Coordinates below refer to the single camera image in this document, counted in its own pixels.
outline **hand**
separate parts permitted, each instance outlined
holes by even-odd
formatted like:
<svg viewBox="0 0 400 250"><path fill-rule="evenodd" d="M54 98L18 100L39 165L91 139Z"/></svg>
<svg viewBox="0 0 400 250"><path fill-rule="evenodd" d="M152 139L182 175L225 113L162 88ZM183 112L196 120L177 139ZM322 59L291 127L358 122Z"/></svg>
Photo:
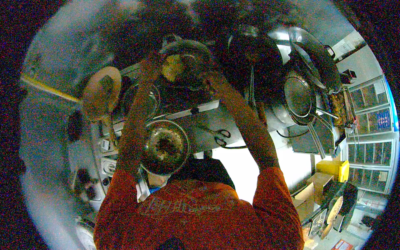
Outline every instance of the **hand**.
<svg viewBox="0 0 400 250"><path fill-rule="evenodd" d="M200 74L200 77L203 79L206 90L213 93L215 97L219 99L223 85L227 83L224 75L217 71L209 71Z"/></svg>
<svg viewBox="0 0 400 250"><path fill-rule="evenodd" d="M146 59L140 62L140 69L144 79L156 80L160 76L162 69L161 66L165 57L165 55L158 52L151 52Z"/></svg>

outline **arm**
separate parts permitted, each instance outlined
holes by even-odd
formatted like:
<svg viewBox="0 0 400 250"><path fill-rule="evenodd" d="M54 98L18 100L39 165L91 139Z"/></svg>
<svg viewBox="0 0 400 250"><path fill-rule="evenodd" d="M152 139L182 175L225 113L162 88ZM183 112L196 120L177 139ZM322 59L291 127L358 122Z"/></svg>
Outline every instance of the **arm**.
<svg viewBox="0 0 400 250"><path fill-rule="evenodd" d="M279 168L274 142L269 132L246 104L242 95L233 89L221 74L212 72L207 79L233 116L244 142L260 170L268 167Z"/></svg>
<svg viewBox="0 0 400 250"><path fill-rule="evenodd" d="M300 220L280 171L270 134L242 96L222 75L213 72L207 79L235 119L260 168L253 208L264 224L267 244L276 249L303 249Z"/></svg>
<svg viewBox="0 0 400 250"><path fill-rule="evenodd" d="M97 249L120 249L113 246L120 242L124 225L137 208L135 175L138 171L143 146L146 142L144 102L148 101L151 82L160 74L161 57L154 55L141 62L141 78L134 103L124 124L117 169L112 177L110 188L101 204L94 229L94 242Z"/></svg>

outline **wall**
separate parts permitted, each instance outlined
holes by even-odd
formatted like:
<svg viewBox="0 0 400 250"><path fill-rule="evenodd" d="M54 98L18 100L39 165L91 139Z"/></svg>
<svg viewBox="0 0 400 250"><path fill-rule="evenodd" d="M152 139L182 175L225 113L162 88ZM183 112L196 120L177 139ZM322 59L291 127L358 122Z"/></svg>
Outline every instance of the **wall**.
<svg viewBox="0 0 400 250"><path fill-rule="evenodd" d="M352 87L383 74L378 61L368 45L338 62L336 66L339 72L350 69L356 73L357 78L354 79Z"/></svg>

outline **plastic container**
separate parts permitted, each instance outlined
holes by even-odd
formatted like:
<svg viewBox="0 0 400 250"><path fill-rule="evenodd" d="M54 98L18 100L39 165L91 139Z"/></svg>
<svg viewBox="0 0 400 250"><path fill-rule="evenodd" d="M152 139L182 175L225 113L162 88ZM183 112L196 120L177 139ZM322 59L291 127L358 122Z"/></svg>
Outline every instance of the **plastic container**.
<svg viewBox="0 0 400 250"><path fill-rule="evenodd" d="M349 161L330 161L322 160L316 164L317 172L324 174L331 174L334 176L334 180L338 182L344 182L349 178Z"/></svg>

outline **floor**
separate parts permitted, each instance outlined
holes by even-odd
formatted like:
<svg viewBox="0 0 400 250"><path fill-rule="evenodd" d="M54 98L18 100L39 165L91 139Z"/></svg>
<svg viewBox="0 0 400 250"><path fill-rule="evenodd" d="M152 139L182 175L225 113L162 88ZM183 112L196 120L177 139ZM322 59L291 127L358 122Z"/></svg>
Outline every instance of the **floor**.
<svg viewBox="0 0 400 250"><path fill-rule="evenodd" d="M280 131L280 133L287 135L287 130ZM311 177L310 155L293 152L287 139L279 136L276 131L271 132L270 135L275 144L286 184L293 193L304 186L306 180ZM229 146L242 145L244 142L236 142ZM239 198L252 203L257 176L260 172L249 150L216 148L213 150L213 158L219 159L227 169Z"/></svg>
<svg viewBox="0 0 400 250"><path fill-rule="evenodd" d="M287 135L287 130L281 130L280 133ZM293 152L290 142L279 136L277 132L272 132L270 135L275 144L279 165L284 174L286 184L290 192L293 193L304 186L306 180L311 177L310 155ZM242 145L244 145L244 142L237 142L229 146ZM213 150L213 158L219 159L224 164L235 184L239 198L252 203L259 170L249 150L217 148ZM320 156L315 155L316 163L320 160ZM355 249L360 249L369 235L365 228L360 228L362 225L358 223L363 214L363 211L356 210L347 230L341 233L332 230L324 240L320 240L316 236L313 239L314 242L309 245L310 247L305 246L304 250L330 250L340 239L352 244Z"/></svg>

